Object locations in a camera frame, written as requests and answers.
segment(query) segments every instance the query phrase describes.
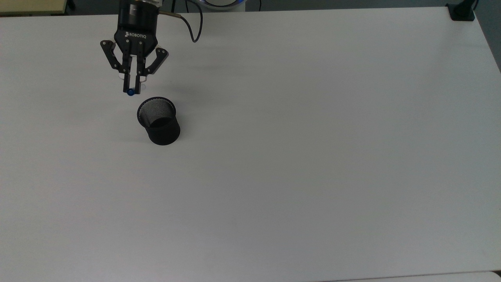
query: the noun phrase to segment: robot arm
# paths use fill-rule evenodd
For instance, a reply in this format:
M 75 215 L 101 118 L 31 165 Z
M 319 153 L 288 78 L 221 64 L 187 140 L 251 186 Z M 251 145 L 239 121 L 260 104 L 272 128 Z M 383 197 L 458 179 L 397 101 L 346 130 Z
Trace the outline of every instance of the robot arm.
M 123 91 L 128 95 L 140 94 L 141 76 L 154 74 L 169 53 L 158 46 L 157 18 L 163 0 L 120 0 L 118 27 L 114 41 L 103 40 L 101 47 L 111 67 L 124 74 Z M 116 45 L 122 51 L 122 62 L 115 57 Z M 146 67 L 146 57 L 155 52 L 156 59 Z M 135 87 L 130 88 L 130 69 L 133 56 L 137 59 Z

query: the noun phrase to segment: robotiq logo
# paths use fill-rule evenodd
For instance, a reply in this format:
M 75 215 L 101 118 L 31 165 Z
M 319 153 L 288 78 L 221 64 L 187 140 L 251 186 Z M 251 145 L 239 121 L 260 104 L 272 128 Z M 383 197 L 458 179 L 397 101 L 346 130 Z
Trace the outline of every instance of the robotiq logo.
M 132 37 L 140 37 L 140 38 L 144 38 L 144 39 L 146 39 L 146 35 L 144 35 L 144 34 L 132 33 L 132 32 L 128 32 L 128 31 L 126 31 L 126 32 L 125 32 L 125 37 L 129 37 L 129 36 L 132 36 Z

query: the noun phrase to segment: table surface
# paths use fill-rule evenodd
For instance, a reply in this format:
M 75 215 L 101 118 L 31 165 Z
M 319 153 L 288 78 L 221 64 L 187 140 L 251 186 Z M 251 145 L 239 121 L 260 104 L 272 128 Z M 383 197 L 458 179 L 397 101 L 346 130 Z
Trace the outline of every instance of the table surface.
M 444 275 L 425 275 L 367 279 L 364 282 L 501 282 L 501 277 L 493 272 L 456 273 Z
M 64 13 L 66 0 L 0 0 L 0 15 Z
M 193 44 L 163 17 L 171 55 L 134 97 L 99 46 L 115 29 L 0 19 L 0 280 L 501 269 L 501 75 L 477 21 L 208 14 Z M 176 105 L 172 145 L 137 122 L 152 96 Z

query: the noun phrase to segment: mesh cup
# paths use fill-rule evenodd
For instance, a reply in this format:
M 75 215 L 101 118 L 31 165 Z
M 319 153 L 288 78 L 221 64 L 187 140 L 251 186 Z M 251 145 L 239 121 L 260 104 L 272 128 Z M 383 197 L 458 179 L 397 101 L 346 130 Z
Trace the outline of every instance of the mesh cup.
M 177 140 L 181 129 L 176 119 L 176 107 L 163 97 L 144 101 L 137 109 L 137 120 L 157 145 L 169 145 Z

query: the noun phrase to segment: floor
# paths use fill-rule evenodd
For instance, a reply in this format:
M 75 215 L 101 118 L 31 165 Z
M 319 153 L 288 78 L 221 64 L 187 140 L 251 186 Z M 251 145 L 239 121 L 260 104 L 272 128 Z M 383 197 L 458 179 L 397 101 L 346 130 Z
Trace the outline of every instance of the floor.
M 74 0 L 76 10 L 71 15 L 117 14 L 119 0 Z M 359 9 L 396 7 L 443 7 L 446 3 L 460 0 L 262 0 L 262 11 Z M 172 0 L 165 0 L 162 10 L 170 10 Z M 247 11 L 257 11 L 259 0 L 248 0 Z M 185 13 L 184 2 L 177 0 L 175 12 Z M 489 43 L 490 49 L 501 70 L 501 1 L 479 0 L 475 11 L 478 21 Z

